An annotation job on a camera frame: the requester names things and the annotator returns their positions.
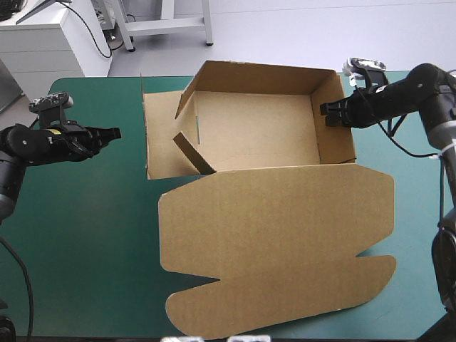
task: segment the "gray floor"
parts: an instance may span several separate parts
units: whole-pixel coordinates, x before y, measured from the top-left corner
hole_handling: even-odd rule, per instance
[[[160,1],[124,0],[137,20]],[[456,1],[212,0],[214,45],[204,32],[137,37],[136,52],[114,53],[109,76],[195,74],[206,60],[251,61],[339,71],[349,56],[376,58],[389,70],[431,62],[456,68]],[[177,16],[198,15],[200,0],[176,0]],[[0,128],[29,120],[22,100],[0,114]]]

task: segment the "green tabletop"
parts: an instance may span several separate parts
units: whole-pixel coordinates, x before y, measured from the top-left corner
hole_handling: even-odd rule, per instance
[[[406,73],[389,73],[391,81]],[[179,90],[189,77],[144,78],[145,92]],[[0,226],[28,266],[36,301],[35,336],[158,337],[180,333],[165,300],[201,284],[160,267],[157,201],[195,177],[150,181],[139,78],[67,78],[83,125],[119,127],[123,138],[92,160],[27,169],[16,212]],[[416,160],[377,128],[354,130],[358,163],[395,178],[395,232],[365,254],[392,254],[398,269],[385,290],[354,309],[258,332],[276,338],[414,338],[444,311],[430,245],[438,216],[439,162]],[[415,152],[430,149],[418,115],[397,134]],[[0,297],[20,335],[28,306],[19,267],[0,249]]]

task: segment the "open cardboard box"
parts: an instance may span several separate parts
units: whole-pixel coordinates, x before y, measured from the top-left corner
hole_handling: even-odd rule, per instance
[[[167,300],[182,332],[223,338],[388,283],[394,258],[357,255],[393,230],[393,180],[326,127],[320,104],[343,95],[334,71],[215,61],[183,92],[144,95],[148,177],[209,175],[159,203],[162,266],[220,279]]]

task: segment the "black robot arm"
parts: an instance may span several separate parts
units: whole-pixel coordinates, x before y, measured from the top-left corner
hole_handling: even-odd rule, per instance
[[[65,92],[33,100],[28,109],[38,115],[38,129],[17,124],[0,131],[0,222],[14,211],[26,167],[80,162],[120,138],[118,128],[84,127],[68,120],[64,109],[72,105]]]
[[[345,70],[349,71],[351,85],[356,89],[348,98],[321,105],[326,125],[367,128],[388,120],[388,131],[382,128],[399,146],[392,138],[391,119],[403,119],[418,111],[429,143],[440,150],[456,205],[456,78],[437,66],[422,64],[403,80],[388,84],[382,63],[359,58],[349,59]],[[365,80],[365,88],[356,86],[359,78]],[[441,217],[438,228],[432,244],[432,260],[440,298],[448,314],[418,341],[456,341],[456,208]]]

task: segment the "black cable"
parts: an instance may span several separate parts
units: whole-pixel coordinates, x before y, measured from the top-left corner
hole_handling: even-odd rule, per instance
[[[31,282],[30,282],[30,277],[28,276],[29,273],[27,272],[27,267],[22,261],[21,257],[14,251],[13,247],[3,238],[0,237],[0,244],[3,244],[3,246],[6,248],[6,250],[12,255],[14,260],[17,261],[19,266],[21,267],[22,274],[24,275],[24,280],[26,282],[27,286],[27,294],[28,294],[28,329],[27,329],[27,339],[26,342],[30,342],[31,334],[33,332],[33,315],[34,315],[34,309],[33,309],[33,291],[31,288]]]
[[[117,46],[117,47],[115,47],[115,48],[112,48],[111,51],[118,50],[118,49],[121,48],[122,46],[123,46],[123,42],[122,42],[119,46]]]
[[[399,120],[397,121],[397,123],[394,125],[394,127],[392,129],[389,129],[388,132],[390,133],[390,136],[391,137],[394,137],[394,134],[396,134],[396,131],[398,130],[398,128],[400,127],[400,125],[402,125],[402,123],[404,122],[405,118],[407,117],[407,114],[405,115],[402,115]]]
[[[443,229],[443,210],[445,206],[445,157],[440,156],[440,205],[439,205],[439,229]]]
[[[133,18],[133,20],[136,22],[136,17],[133,16],[132,14],[127,14],[126,16],[131,16]]]
[[[63,5],[65,6],[67,9],[69,9],[70,11],[72,11],[76,16],[78,16],[78,18],[84,23],[85,27],[88,29],[88,33],[90,33],[90,36],[92,37],[92,40],[98,50],[98,52],[100,52],[100,55],[102,55],[104,58],[111,58],[113,56],[113,52],[111,49],[109,49],[109,55],[105,55],[101,49],[100,49],[100,46],[98,46],[98,43],[97,41],[95,40],[95,37],[93,36],[93,33],[92,33],[92,30],[90,29],[90,27],[88,27],[88,24],[86,23],[86,21],[83,19],[82,16],[79,15],[78,12],[76,12],[74,9],[72,9],[70,6],[68,6],[67,4],[63,3],[63,2],[60,2],[60,1],[57,1],[60,5]]]
[[[399,148],[400,150],[402,150],[404,153],[408,154],[409,156],[411,157],[414,157],[414,158],[428,158],[428,157],[432,157],[432,156],[435,156],[437,155],[437,153],[426,153],[424,155],[418,155],[418,154],[415,154],[415,153],[412,153],[408,150],[406,150],[404,147],[402,147],[399,142],[397,142],[393,137],[391,137],[387,130],[383,127],[383,125],[380,123],[380,120],[379,118],[377,117],[377,115],[375,115],[375,111],[374,109],[372,108],[372,105],[371,103],[366,99],[366,97],[364,96],[363,92],[359,89],[359,87],[357,85],[355,85],[355,89],[358,91],[359,95],[362,97],[362,99],[367,103],[369,109],[370,109],[370,114],[377,120],[377,125],[380,127],[380,129],[385,133],[385,135],[388,137],[389,140],[391,140],[391,142],[397,147]]]

